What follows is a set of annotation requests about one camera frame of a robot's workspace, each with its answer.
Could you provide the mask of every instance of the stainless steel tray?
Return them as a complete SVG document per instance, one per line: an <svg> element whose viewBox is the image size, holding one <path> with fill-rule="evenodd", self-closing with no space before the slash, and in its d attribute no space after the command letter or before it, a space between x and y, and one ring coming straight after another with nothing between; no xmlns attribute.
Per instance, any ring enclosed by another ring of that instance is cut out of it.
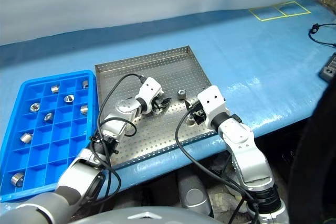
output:
<svg viewBox="0 0 336 224"><path fill-rule="evenodd" d="M135 119L138 132L134 137L124 138L118 145L119 154L114 155L112 160L115 168L176 148L175 130L186 112L184 102L177 98L177 91L185 89L187 100L195 102L197 94L211 85L189 46L103 63L95 65L95 68L99 104L123 75L132 72L153 77L162 86L163 98L172 98L170 106L161 113L150 113ZM139 87L140 82L136 77L127 77L106 104L102 118L117 101L134 97ZM185 123L180 129L179 139L187 143L211 135L214 135L214 131L208 130L204 124L188 126Z"/></svg>

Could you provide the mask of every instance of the blue table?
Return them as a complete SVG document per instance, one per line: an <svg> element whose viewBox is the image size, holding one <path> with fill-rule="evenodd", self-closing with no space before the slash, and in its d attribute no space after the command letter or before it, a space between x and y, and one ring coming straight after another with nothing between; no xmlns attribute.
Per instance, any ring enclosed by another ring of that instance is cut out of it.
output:
<svg viewBox="0 0 336 224"><path fill-rule="evenodd" d="M98 63L185 45L190 45L210 82L219 86L229 109L253 128L255 136L307 118L327 86L318 72L335 51L312 42L307 33L312 24L334 22L335 16L313 0L298 3L311 14L261 22L248 10L219 11L1 46L0 139L25 80L94 71ZM336 30L321 29L316 37L335 39ZM201 159L225 150L225 144L214 136L186 149ZM130 165L118 170L121 188L188 163L180 150L172 150Z"/></svg>

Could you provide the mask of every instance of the yellow tape line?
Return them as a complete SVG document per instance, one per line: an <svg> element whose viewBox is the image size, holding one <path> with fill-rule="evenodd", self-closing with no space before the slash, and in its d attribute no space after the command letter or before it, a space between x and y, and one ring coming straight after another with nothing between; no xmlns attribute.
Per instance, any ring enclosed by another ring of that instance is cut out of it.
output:
<svg viewBox="0 0 336 224"><path fill-rule="evenodd" d="M286 13L284 13L283 11L281 11L280 8L278 8L278 6L284 6L284 5L288 5L288 4L296 4L296 5L300 6L302 9L304 9L306 12L287 15ZM274 9L276 9L277 11L279 11L282 14L282 16L277 16L277 17L262 19L257 14L255 14L253 12L254 10L263 9L265 7L273 7ZM289 2L286 2L286 3L278 4L278 5L271 5L271 6L252 8L252 9L249 9L249 12L252 13L253 16L255 16L259 21L269 21L269 20L274 20L274 19L278 19L278 18L288 18L288 17L294 17L294 16L299 16L299 15L304 15L304 14L310 14L311 13L309 10L307 10L306 8L304 8L302 5L300 5L296 1L289 1Z"/></svg>

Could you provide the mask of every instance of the black device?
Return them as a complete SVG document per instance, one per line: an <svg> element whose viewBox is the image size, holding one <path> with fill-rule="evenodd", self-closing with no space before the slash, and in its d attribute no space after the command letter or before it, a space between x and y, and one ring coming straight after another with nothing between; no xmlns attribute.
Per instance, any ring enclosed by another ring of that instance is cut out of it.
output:
<svg viewBox="0 0 336 224"><path fill-rule="evenodd" d="M336 73L336 52L328 60L327 64L321 69L320 77L326 82L330 82Z"/></svg>

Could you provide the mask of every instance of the metal nut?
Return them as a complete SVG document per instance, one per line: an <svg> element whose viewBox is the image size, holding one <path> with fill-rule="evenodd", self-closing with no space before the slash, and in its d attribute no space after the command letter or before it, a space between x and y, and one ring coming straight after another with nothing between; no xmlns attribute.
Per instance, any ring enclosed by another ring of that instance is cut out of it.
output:
<svg viewBox="0 0 336 224"><path fill-rule="evenodd" d="M40 109L40 104L38 102L35 102L30 106L29 110L31 112L37 112L37 111L39 111L39 109Z"/></svg>
<svg viewBox="0 0 336 224"><path fill-rule="evenodd" d="M13 186L22 187L24 177L25 177L24 173L16 173L13 175L10 182L12 183Z"/></svg>
<svg viewBox="0 0 336 224"><path fill-rule="evenodd" d="M83 89L88 89L89 88L89 81L85 80L82 82Z"/></svg>
<svg viewBox="0 0 336 224"><path fill-rule="evenodd" d="M20 140L25 143L25 144L28 144L31 139L33 138L33 135L30 134L30 133L25 133L23 134L21 137L20 137Z"/></svg>
<svg viewBox="0 0 336 224"><path fill-rule="evenodd" d="M59 85L52 86L51 91L53 94L57 94L59 92Z"/></svg>
<svg viewBox="0 0 336 224"><path fill-rule="evenodd" d="M73 94L69 94L66 97L64 97L64 101L66 103L72 103L75 99L75 96Z"/></svg>
<svg viewBox="0 0 336 224"><path fill-rule="evenodd" d="M51 112L46 114L46 116L44 117L44 121L45 122L50 122L54 119L54 114L52 114Z"/></svg>
<svg viewBox="0 0 336 224"><path fill-rule="evenodd" d="M185 100L187 98L187 91L185 89L178 90L177 97L180 100Z"/></svg>
<svg viewBox="0 0 336 224"><path fill-rule="evenodd" d="M194 120L193 116L190 115L190 114L187 116L187 119L186 119L185 122L190 126L195 124L195 120Z"/></svg>
<svg viewBox="0 0 336 224"><path fill-rule="evenodd" d="M83 115L86 115L88 113L88 106L87 105L82 105L80 107L80 113L82 113Z"/></svg>

